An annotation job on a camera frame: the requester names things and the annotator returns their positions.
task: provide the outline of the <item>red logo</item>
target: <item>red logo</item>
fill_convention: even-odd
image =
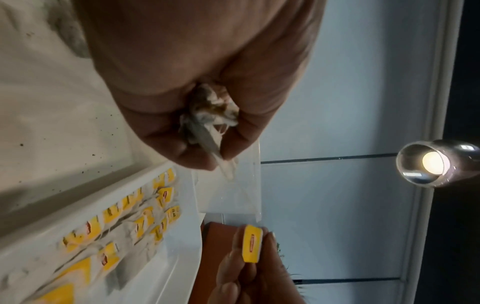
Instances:
[[[252,234],[250,237],[250,252],[254,250],[255,236]]]

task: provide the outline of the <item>hand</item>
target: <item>hand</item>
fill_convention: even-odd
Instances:
[[[232,251],[223,259],[216,275],[216,288],[208,304],[305,304],[277,252],[272,232],[263,229],[260,260],[245,263],[242,241],[245,227],[233,237]]]
[[[240,108],[224,135],[229,160],[250,146],[303,74],[326,0],[73,0],[99,74],[133,131],[166,158],[213,170],[178,134],[197,82]]]

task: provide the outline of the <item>brown object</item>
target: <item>brown object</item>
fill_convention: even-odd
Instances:
[[[216,286],[217,270],[223,258],[232,250],[237,227],[210,222],[202,233],[203,247],[200,267],[188,304],[206,304]]]

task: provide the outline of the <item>pile of tea bags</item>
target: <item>pile of tea bags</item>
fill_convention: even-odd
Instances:
[[[2,278],[0,302],[83,303],[108,279],[122,289],[152,259],[180,215],[174,168],[103,210]]]

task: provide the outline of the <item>light bulb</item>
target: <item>light bulb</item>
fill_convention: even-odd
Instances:
[[[421,159],[426,171],[431,174],[441,175],[444,172],[444,161],[437,151],[428,152]]]

